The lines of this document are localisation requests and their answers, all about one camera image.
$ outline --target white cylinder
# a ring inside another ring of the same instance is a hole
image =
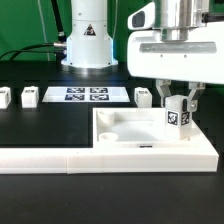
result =
[[[107,33],[107,0],[72,0],[72,33],[67,39],[67,59],[74,68],[101,69],[117,64]]]
[[[73,21],[107,21],[107,0],[72,0]]]

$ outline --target black table surface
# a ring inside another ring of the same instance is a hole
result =
[[[1,62],[0,86],[12,102],[0,111],[0,147],[92,147],[93,107],[135,107],[135,87],[155,82],[133,78],[126,64],[109,75],[63,72],[54,62]],[[37,109],[23,109],[25,86],[40,88]],[[130,103],[42,103],[48,86],[124,86]],[[224,96],[208,85],[194,120],[220,155],[216,173],[116,173],[0,175],[0,223],[208,223],[224,222]],[[173,94],[187,84],[174,82]]]

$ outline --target cube with marker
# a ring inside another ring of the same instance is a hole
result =
[[[39,100],[39,90],[36,86],[25,87],[22,95],[23,108],[36,108]]]
[[[183,101],[187,97],[175,95],[166,98],[166,135],[175,139],[191,136],[192,112],[183,110]]]
[[[11,89],[9,87],[0,88],[0,109],[6,109],[11,102]]]

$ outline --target black cable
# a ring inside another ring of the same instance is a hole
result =
[[[60,16],[60,12],[58,9],[57,0],[51,0],[51,4],[52,4],[53,11],[54,11],[54,18],[55,18],[56,26],[58,29],[58,40],[61,42],[65,42],[66,35],[64,33],[63,25],[61,22],[61,16]]]
[[[36,44],[36,45],[31,45],[28,47],[24,47],[21,49],[21,51],[23,50],[30,50],[30,49],[35,49],[35,48],[41,48],[41,47],[52,47],[54,46],[53,43],[43,43],[43,44]],[[16,58],[19,54],[21,54],[22,52],[17,51],[16,53],[14,53],[11,58],[9,58],[9,61],[13,61],[14,58]]]
[[[20,52],[20,53],[40,53],[40,54],[46,54],[46,53],[52,53],[52,54],[57,54],[57,53],[63,53],[63,51],[30,51],[30,50],[13,50],[13,51],[8,51],[4,54],[2,54],[0,56],[0,60],[5,57],[6,55],[8,54],[11,54],[11,53],[16,53],[16,52]]]

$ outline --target white robot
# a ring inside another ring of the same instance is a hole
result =
[[[107,33],[107,0],[71,0],[72,33],[67,38],[65,70],[101,74],[116,69],[113,40]]]
[[[128,27],[137,31],[128,41],[131,75],[156,79],[167,133],[186,138],[205,83],[224,84],[223,16],[209,13],[209,0],[154,0]],[[171,96],[171,80],[189,81],[189,96]]]

